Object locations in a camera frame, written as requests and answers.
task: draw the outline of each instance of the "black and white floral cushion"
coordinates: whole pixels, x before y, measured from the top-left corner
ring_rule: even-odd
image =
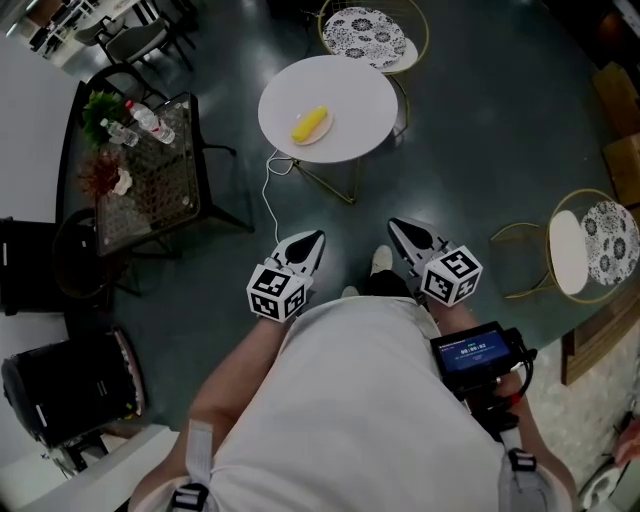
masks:
[[[589,275],[604,285],[629,277],[640,253],[638,226],[631,214],[618,203],[602,201],[589,209],[581,225]]]
[[[369,7],[338,11],[327,21],[322,37],[334,54],[360,59],[376,69],[398,61],[407,47],[398,24]]]

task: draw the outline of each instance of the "black pants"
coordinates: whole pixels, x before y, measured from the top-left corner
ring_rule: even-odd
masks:
[[[373,274],[364,285],[363,295],[378,297],[411,297],[404,279],[391,270],[383,270]]]

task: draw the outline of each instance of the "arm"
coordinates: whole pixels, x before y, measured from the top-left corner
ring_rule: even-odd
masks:
[[[288,324],[261,319],[200,388],[188,419],[213,425],[213,454],[238,421],[271,369]],[[185,464],[188,427],[180,432],[167,458],[136,487],[129,510],[165,482],[187,475]]]
[[[443,336],[471,329],[479,325],[467,307],[460,302],[448,308],[444,304],[428,298],[427,305],[433,317],[438,321],[438,328]],[[517,372],[512,372],[502,378],[502,382],[496,389],[496,394],[499,396],[509,396],[517,393],[521,386],[520,376]],[[576,496],[576,484],[573,477],[560,459],[553,455],[544,444],[544,440],[533,419],[527,398],[523,397],[520,403],[511,408],[510,412],[519,418],[518,429],[520,430],[522,449],[534,455],[539,464],[553,473],[565,486],[571,499],[574,500]]]

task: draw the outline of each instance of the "person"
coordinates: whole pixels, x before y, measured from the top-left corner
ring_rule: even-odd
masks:
[[[392,264],[382,246],[366,295],[349,287],[291,326],[260,319],[209,376],[188,414],[213,426],[206,510],[502,510],[504,448],[444,387],[428,342],[477,324],[462,304],[416,306]],[[511,373],[496,393],[520,385]],[[510,412],[557,510],[571,510],[573,478],[526,398]],[[187,432],[139,483],[130,511],[165,511],[189,482]]]

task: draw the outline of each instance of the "white shirt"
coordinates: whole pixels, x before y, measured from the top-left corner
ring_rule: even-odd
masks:
[[[497,511],[503,448],[440,381],[435,336],[410,299],[352,297],[302,315],[215,456],[215,506]]]

